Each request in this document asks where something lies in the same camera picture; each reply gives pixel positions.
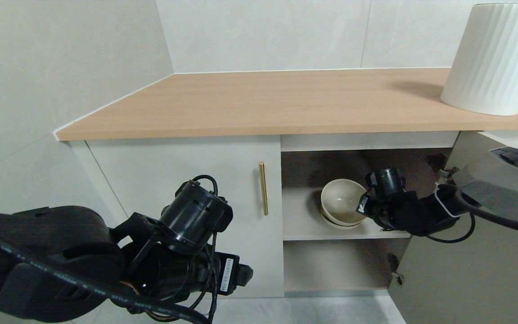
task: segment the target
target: black cable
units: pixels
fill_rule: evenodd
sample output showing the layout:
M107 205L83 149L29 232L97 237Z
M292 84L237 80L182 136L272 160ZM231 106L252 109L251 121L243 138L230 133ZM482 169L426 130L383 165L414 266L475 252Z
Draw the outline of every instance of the black cable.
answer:
M430 235L426 235L426 237L428 239L431 239L431 240L434 240L434 241L440 242L440 243L451 244L451 243L463 242L464 240L468 239L469 236L471 236L473 234L473 232L475 231L475 215L473 215L473 213L469 213L469 215L471 215L471 228L469 228L469 231L467 232L467 234L463 235L461 238L456 238L454 240L443 240L441 238L434 238L433 236L430 236Z
M198 181L201 179L207 179L207 180L211 181L211 183L213 184L213 193L215 195L219 195L219 189L217 187L217 182L215 181L215 179L212 176L206 175L206 174L198 175L195 178L193 178L193 181Z
M461 188L452 186L450 184L440 184L439 186L446 186L446 187L454 188L455 189L455 200L466 211L471 212L471 213L481 217L482 219L491 221L495 224L499 224L501 226L505 226L505 227L511 228L513 230L518 230L518 221L505 219L503 217L497 216L493 213L490 213L488 211L484 211L483 209L477 208L477 207L471 205L470 203L468 203L467 201L465 201L465 199L463 198L463 191L461 190Z
M210 249L207 248L207 252L210 254L210 258L212 258L211 266L213 269L212 270L213 271L213 273L212 273L212 275L213 275L213 291L211 294L211 306L209 309L209 316L208 316L210 323L213 323L213 317L215 315L215 311L217 310L217 294L219 291L219 274L217 272L217 267L214 264L214 260L215 260L214 255L215 255L216 244L217 244L217 232L213 232L213 241L211 244L211 248Z
M71 285L89 291L90 293L95 293L96 295L116 300L117 304L127 307L136 307L142 310L156 311L162 314L169 314L194 324L210 324L210 321L205 318L203 314L200 314L197 311L191 310L185 306L164 303L160 300L154 300L140 295L129 295L121 289L111 287L105 283L89 279L83 275L65 269L48 258L40 257L27 248L10 243L2 237L0 237L0 249L9 253L21 262L28 263L40 271L53 275L53 277L66 283L70 283Z

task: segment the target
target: cabinet door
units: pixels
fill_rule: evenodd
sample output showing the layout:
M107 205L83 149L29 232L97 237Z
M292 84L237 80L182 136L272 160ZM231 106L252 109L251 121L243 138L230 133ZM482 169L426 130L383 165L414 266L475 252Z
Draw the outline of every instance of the cabinet door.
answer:
M237 254L253 279L233 297L282 297L283 249L279 136L158 138L89 141L125 213L159 219L179 186L197 175L213 176L233 208L217 250ZM263 215L259 162L265 163L269 215ZM201 185L211 189L210 183Z
M474 154L504 146L486 135L463 132L447 167L461 168ZM470 220L434 234L458 238ZM444 244L413 237L389 294L407 323L518 323L518 232L477 217L473 235L461 243Z

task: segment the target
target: white cabinet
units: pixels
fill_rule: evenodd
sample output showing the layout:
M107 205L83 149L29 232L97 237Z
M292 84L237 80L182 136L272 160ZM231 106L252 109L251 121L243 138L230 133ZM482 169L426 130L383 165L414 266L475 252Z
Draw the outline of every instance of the white cabinet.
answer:
M510 145L476 132L463 132L447 162L461 168L483 150ZM434 236L451 239L466 233L469 220ZM389 294L405 321L431 323L518 323L518 232L477 217L471 237L457 244L412 238Z
M213 176L233 208L217 250L237 254L254 270L233 297L282 297L283 250L279 136L89 141L95 159L127 215L158 219L179 186ZM265 164L268 215L263 214L259 163ZM201 180L201 185L211 188Z
M330 228L317 193L329 181L364 184L366 173L397 167L407 189L432 193L438 175L427 154L450 155L447 167L470 162L482 150L518 146L509 133L417 135L310 135L89 141L89 148L127 215L157 218L185 180L210 174L235 213L218 250L241 256L255 270L233 297L392 296L408 323L518 322L518 232L477 219L471 238L458 244L384 232L371 219L353 230ZM385 137L397 136L394 149ZM259 162L265 163L269 215L263 215ZM462 236L463 217L443 239ZM391 279L387 254L396 255L403 285Z

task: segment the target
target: white wall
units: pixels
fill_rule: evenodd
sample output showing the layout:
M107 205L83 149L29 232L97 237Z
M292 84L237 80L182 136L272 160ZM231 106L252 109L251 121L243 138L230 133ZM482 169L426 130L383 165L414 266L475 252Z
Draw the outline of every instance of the white wall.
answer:
M115 225L52 131L171 75L165 44L154 0L0 1L0 212L74 204Z
M157 0L175 72L451 66L474 4Z

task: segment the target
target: open cabinet door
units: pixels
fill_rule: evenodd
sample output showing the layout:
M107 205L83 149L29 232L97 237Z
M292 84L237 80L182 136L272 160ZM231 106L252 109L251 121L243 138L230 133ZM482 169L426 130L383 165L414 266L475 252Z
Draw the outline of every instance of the open cabinet door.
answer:
M462 132L447 168L461 168L477 152L500 146L482 133ZM434 236L458 238L469 225L469 218L463 217ZM515 230L477 217L475 232L464 242L413 237L397 274L401 277L393 278L388 291L408 324L518 323Z

